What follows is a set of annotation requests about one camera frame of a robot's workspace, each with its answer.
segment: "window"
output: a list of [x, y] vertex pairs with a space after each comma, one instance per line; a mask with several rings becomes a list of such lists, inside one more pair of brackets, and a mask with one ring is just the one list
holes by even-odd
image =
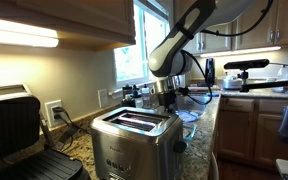
[[117, 87], [152, 80], [147, 59], [169, 32], [168, 21], [138, 1], [134, 21], [136, 45], [114, 49]]

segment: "stainless steel toaster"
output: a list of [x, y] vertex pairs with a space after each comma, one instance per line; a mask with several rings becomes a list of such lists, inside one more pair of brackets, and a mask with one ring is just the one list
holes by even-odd
[[122, 107], [91, 123], [100, 179], [174, 180], [183, 172], [183, 122], [175, 114]]

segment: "panini press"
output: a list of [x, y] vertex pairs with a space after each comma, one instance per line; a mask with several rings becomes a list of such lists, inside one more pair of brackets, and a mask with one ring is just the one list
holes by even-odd
[[[22, 88], [23, 92], [0, 94], [0, 159], [27, 148], [39, 140], [40, 114], [39, 100], [25, 92], [25, 86], [12, 85], [0, 90]], [[41, 126], [46, 140], [48, 129]], [[51, 147], [0, 170], [0, 179], [90, 179], [81, 161], [73, 159]]]

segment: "upper cabinet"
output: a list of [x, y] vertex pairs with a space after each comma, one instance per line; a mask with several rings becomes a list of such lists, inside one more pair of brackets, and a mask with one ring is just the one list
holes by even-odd
[[[207, 28], [207, 30], [222, 34], [232, 34], [232, 24], [221, 24]], [[231, 38], [215, 36], [212, 34], [199, 33], [200, 40], [197, 41], [199, 53], [210, 53], [231, 50]]]
[[[186, 10], [195, 2], [195, 0], [175, 0], [175, 21], [177, 22]], [[222, 24], [207, 28], [210, 31], [219, 31], [223, 34], [231, 34], [232, 24]], [[191, 41], [189, 41], [184, 49], [192, 54], [227, 51], [231, 49], [230, 37], [219, 37], [215, 35], [197, 33]]]
[[0, 18], [54, 29], [59, 46], [106, 50], [135, 44], [132, 0], [0, 0]]
[[[251, 27], [266, 7], [267, 0], [256, 0], [254, 5], [236, 21], [236, 32]], [[263, 21], [251, 32], [236, 38], [236, 49], [288, 45], [288, 0], [275, 0]]]

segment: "electrical outlet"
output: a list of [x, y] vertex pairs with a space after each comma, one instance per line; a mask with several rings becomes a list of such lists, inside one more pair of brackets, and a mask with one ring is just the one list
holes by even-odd
[[98, 102], [100, 108], [108, 105], [107, 89], [98, 90]]
[[64, 122], [61, 119], [54, 119], [54, 112], [52, 108], [55, 107], [63, 107], [62, 106], [62, 101], [61, 100], [56, 100], [52, 102], [47, 102], [45, 103], [45, 108], [46, 108], [46, 115], [47, 115], [47, 122], [48, 122], [48, 127], [53, 128], [56, 126], [59, 126], [61, 124], [64, 124]]

